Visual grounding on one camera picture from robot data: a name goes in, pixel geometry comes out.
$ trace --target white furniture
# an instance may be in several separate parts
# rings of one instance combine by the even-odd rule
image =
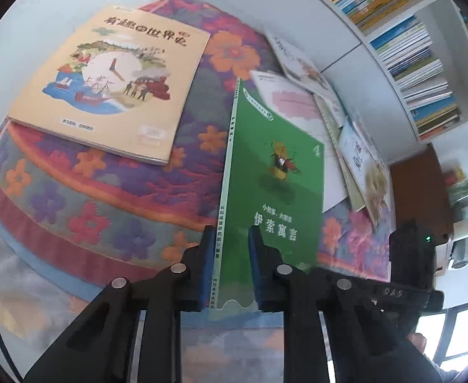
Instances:
[[[417,128],[370,41],[409,16],[424,22],[445,75],[468,121],[468,31],[452,0],[409,0],[360,32],[330,0],[205,0],[260,31],[266,26],[309,54],[348,112],[363,119],[389,163],[421,151],[443,134],[419,141]]]

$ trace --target clock face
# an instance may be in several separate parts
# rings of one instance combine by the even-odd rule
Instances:
[[[83,80],[86,82],[108,81],[108,88],[112,92],[122,91],[126,85],[136,78],[135,72],[142,69],[140,61],[135,55],[126,52],[107,52],[95,56],[82,69]]]

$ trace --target green book spine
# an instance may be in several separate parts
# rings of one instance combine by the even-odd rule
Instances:
[[[218,314],[214,308],[223,308],[221,316],[255,309],[250,226],[260,226],[265,243],[278,248],[285,263],[315,264],[324,159],[322,143],[271,111],[256,90],[249,93],[238,80],[215,242],[212,318]]]

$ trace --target metal screw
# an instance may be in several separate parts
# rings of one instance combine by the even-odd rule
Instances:
[[[120,289],[124,288],[127,283],[128,281],[126,280],[126,278],[118,277],[111,282],[111,286],[113,286],[115,289]]]
[[[281,275],[289,275],[293,269],[289,265],[278,265],[276,271]]]
[[[175,263],[170,267],[170,270],[175,274],[182,274],[186,271],[186,265],[184,263]]]
[[[337,286],[343,290],[351,289],[351,281],[346,278],[341,278],[337,281]]]

